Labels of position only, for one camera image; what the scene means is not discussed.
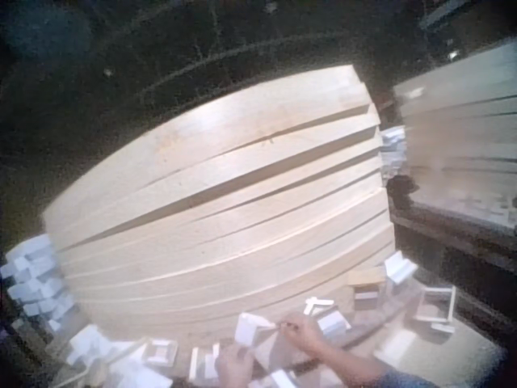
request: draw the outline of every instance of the pile of white blocks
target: pile of white blocks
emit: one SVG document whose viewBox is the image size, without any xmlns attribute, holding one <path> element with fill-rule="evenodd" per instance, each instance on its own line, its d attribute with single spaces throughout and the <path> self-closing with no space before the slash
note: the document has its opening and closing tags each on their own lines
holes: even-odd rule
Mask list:
<svg viewBox="0 0 517 388">
<path fill-rule="evenodd" d="M 15 281 L 7 289 L 11 299 L 23 307 L 27 316 L 42 317 L 53 332 L 59 331 L 63 317 L 74 306 L 55 254 L 48 235 L 42 234 L 8 251 L 7 263 L 0 267 L 2 279 L 12 277 Z"/>
</svg>

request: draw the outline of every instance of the person's hand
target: person's hand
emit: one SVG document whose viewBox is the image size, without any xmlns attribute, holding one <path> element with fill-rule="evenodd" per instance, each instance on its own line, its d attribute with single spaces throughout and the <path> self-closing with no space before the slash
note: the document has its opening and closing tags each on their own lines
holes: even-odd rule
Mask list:
<svg viewBox="0 0 517 388">
<path fill-rule="evenodd" d="M 316 357 L 326 345 L 326 339 L 316 319 L 300 312 L 293 312 L 282 319 L 280 332 L 292 345 L 312 357 Z"/>
<path fill-rule="evenodd" d="M 221 350 L 216 359 L 221 388 L 247 388 L 253 373 L 253 354 L 239 344 Z"/>
</svg>

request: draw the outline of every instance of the hand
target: hand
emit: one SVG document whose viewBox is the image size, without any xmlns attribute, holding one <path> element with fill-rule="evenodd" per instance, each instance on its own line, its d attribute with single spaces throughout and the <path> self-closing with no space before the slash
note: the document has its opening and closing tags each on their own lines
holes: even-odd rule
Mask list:
<svg viewBox="0 0 517 388">
<path fill-rule="evenodd" d="M 221 388 L 247 388 L 253 373 L 253 354 L 239 344 L 222 349 L 216 359 Z"/>
<path fill-rule="evenodd" d="M 280 321 L 280 332 L 292 345 L 312 357 L 317 357 L 326 345 L 326 339 L 316 319 L 299 312 L 291 313 Z"/>
</svg>

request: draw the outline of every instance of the sleeve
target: sleeve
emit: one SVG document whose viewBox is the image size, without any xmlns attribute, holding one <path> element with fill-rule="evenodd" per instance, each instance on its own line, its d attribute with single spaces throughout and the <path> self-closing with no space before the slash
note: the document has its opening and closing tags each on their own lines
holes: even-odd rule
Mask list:
<svg viewBox="0 0 517 388">
<path fill-rule="evenodd" d="M 377 384 L 375 388 L 438 388 L 432 382 L 412 374 L 390 370 Z"/>
</svg>

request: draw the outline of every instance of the stack of wooden planks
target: stack of wooden planks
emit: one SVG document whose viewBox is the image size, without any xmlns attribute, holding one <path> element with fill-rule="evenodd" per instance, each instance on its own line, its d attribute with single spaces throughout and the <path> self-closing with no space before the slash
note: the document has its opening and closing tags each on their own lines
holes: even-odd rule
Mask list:
<svg viewBox="0 0 517 388">
<path fill-rule="evenodd" d="M 150 131 L 44 212 L 78 304 L 112 338 L 193 346 L 394 253 L 379 118 L 352 66 L 261 83 Z"/>
<path fill-rule="evenodd" d="M 395 87 L 423 205 L 513 233 L 517 209 L 517 42 Z"/>
</svg>

